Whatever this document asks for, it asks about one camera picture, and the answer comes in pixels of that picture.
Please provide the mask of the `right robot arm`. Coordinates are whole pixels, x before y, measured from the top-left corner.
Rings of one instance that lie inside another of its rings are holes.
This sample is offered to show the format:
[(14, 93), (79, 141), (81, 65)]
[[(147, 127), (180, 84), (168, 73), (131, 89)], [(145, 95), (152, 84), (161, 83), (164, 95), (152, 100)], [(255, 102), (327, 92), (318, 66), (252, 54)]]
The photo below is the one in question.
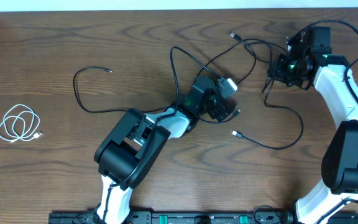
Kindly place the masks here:
[(336, 133), (321, 162), (321, 180), (287, 211), (283, 223), (329, 223), (350, 203), (358, 204), (358, 86), (352, 64), (332, 53), (329, 27), (319, 22), (288, 38), (268, 75), (287, 86), (313, 86), (325, 100)]

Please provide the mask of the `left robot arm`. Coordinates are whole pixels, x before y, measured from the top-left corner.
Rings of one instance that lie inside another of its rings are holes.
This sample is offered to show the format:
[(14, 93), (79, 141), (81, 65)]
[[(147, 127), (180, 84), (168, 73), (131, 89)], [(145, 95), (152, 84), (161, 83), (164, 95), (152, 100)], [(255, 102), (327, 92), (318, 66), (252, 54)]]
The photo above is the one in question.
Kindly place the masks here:
[(130, 212), (133, 189), (148, 174), (166, 142), (191, 132), (203, 114), (216, 123), (233, 118), (236, 103), (229, 101), (229, 97), (237, 89), (230, 78), (214, 81), (198, 76), (188, 94), (180, 96), (161, 113), (129, 109), (94, 155), (103, 183), (94, 222), (123, 223)]

